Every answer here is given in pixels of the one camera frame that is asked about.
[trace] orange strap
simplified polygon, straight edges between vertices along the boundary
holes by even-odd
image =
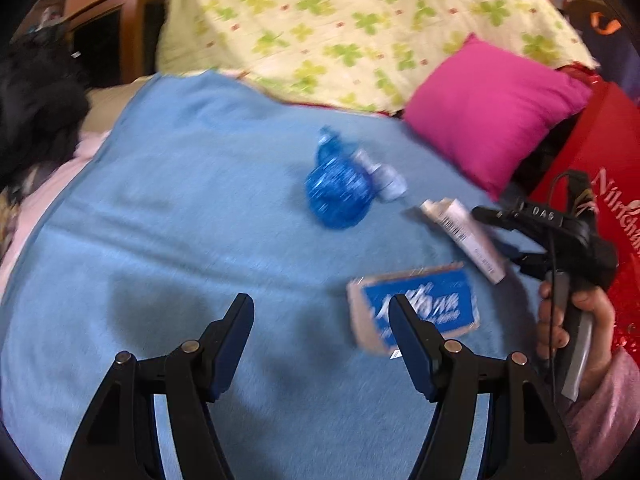
[[[618,20],[611,20],[607,23],[607,27],[600,28],[600,19],[604,16],[601,12],[591,13],[591,27],[601,36],[610,36],[614,32],[619,31],[622,28]]]

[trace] bed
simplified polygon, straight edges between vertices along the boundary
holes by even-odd
[[[414,208],[427,198],[457,197],[468,208],[489,200],[399,121],[284,104],[246,67],[228,69],[260,91],[212,71],[139,84],[16,256],[0,305],[2,422],[42,480],[59,477],[116,352],[166,353],[221,317],[238,292],[254,298],[254,330],[231,391],[212,407],[236,478],[409,475],[433,410],[401,360],[357,348],[345,286],[357,276],[465,261]],[[402,99],[414,83],[406,84]],[[372,86],[382,90],[379,101],[354,95],[338,105],[401,107],[383,90],[389,86]],[[330,89],[318,102],[337,104]],[[287,95],[268,90],[302,100],[290,85]],[[303,181],[325,125],[402,168],[407,197],[375,204],[352,230],[314,222]],[[517,234],[504,239],[532,248]],[[468,260],[466,272],[480,328],[461,340],[489,356],[531,353],[538,284],[510,271],[491,286]],[[180,478],[166,411],[158,412],[166,476]],[[476,476],[484,416],[485,399],[465,479]],[[12,467],[29,478],[23,463]]]

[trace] hand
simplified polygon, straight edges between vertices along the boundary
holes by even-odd
[[[542,359],[549,359],[549,323],[551,322],[551,284],[540,285],[540,308],[538,310],[538,346],[536,351]],[[572,295],[573,304],[580,310],[593,312],[594,324],[591,349],[580,382],[580,398],[589,399],[598,389],[611,364],[611,344],[615,311],[606,293],[599,287]],[[554,309],[552,347],[555,351],[569,343],[569,334],[562,328],[564,312]]]

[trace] metal screw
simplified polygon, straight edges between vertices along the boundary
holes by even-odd
[[[131,354],[126,350],[123,350],[122,352],[118,352],[115,357],[115,360],[119,365],[123,365],[129,359],[131,359]]]
[[[451,352],[452,354],[457,354],[462,350],[462,345],[455,339],[449,339],[448,341],[444,342],[444,348],[446,348],[447,351]]]
[[[195,339],[189,339],[188,341],[185,341],[184,343],[182,343],[180,345],[180,348],[182,349],[183,352],[185,352],[185,354],[192,354],[198,348],[200,348],[200,343],[198,343]]]
[[[511,354],[511,360],[517,365],[527,364],[527,356],[522,352],[514,352],[513,354]]]

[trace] pink pillow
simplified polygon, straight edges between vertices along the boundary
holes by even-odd
[[[471,34],[415,91],[404,120],[497,200],[521,161],[590,96],[584,83]]]

